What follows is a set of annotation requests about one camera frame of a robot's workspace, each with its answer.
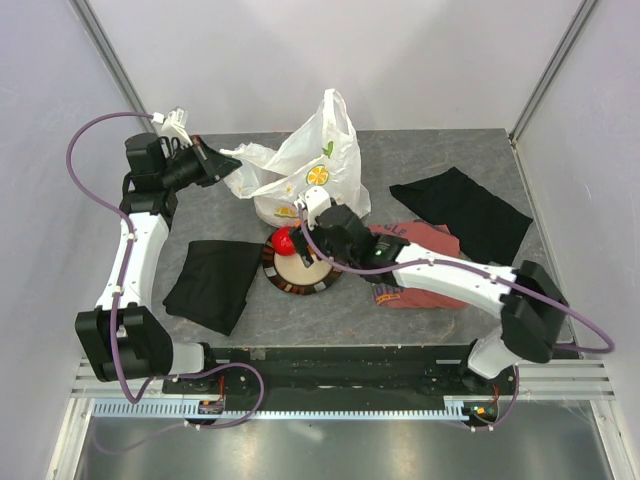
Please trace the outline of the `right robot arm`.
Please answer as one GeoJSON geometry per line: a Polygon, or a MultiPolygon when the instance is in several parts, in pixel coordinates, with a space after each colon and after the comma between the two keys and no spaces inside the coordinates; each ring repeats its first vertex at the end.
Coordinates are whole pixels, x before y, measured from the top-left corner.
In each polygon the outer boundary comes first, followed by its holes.
{"type": "Polygon", "coordinates": [[[372,232],[346,205],[295,203],[299,226],[291,238],[305,266],[322,260],[374,284],[429,291],[499,319],[476,339],[458,381],[477,394],[520,361],[545,364],[565,320],[568,303],[549,273],[525,260],[517,268],[482,265],[430,251],[404,238],[372,232]]]}

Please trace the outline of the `red apple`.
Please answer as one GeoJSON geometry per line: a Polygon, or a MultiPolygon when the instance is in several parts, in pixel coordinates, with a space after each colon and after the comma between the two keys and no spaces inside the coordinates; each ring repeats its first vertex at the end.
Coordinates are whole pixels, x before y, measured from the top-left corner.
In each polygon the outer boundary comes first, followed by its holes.
{"type": "Polygon", "coordinates": [[[271,244],[276,254],[289,257],[297,253],[291,231],[291,227],[281,227],[271,235],[271,244]]]}

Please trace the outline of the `white plastic bag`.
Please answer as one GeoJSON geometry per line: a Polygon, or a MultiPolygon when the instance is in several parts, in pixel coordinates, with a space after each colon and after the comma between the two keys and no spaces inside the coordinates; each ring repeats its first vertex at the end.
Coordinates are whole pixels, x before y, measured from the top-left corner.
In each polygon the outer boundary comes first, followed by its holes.
{"type": "Polygon", "coordinates": [[[231,193],[251,200],[258,217],[274,227],[298,221],[294,201],[310,187],[324,188],[359,217],[371,212],[369,192],[361,181],[361,151],[346,103],[335,89],[327,89],[314,113],[281,146],[241,144],[222,150],[241,162],[224,179],[231,193]]]}

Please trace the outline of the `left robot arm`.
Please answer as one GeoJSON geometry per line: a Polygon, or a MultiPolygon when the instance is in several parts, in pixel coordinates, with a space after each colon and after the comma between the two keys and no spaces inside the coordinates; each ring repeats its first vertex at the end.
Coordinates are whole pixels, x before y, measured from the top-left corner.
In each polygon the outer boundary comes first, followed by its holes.
{"type": "Polygon", "coordinates": [[[107,285],[95,307],[77,315],[75,331],[95,376],[102,382],[185,374],[198,393],[219,382],[219,369],[205,360],[199,343],[176,343],[151,311],[159,256],[177,209],[177,192],[208,187],[241,167],[241,162],[194,136],[137,134],[125,142],[130,171],[123,181],[118,250],[107,285]]]}

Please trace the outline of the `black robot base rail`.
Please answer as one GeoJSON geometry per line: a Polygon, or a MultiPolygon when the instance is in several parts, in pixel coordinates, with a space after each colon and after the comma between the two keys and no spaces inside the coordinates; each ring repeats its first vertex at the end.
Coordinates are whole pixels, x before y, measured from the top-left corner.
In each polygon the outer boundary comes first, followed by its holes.
{"type": "Polygon", "coordinates": [[[493,380],[465,370],[466,345],[210,348],[205,366],[232,367],[209,378],[167,381],[165,394],[223,394],[250,408],[264,386],[265,410],[440,409],[447,396],[505,398],[515,375],[493,380]]]}

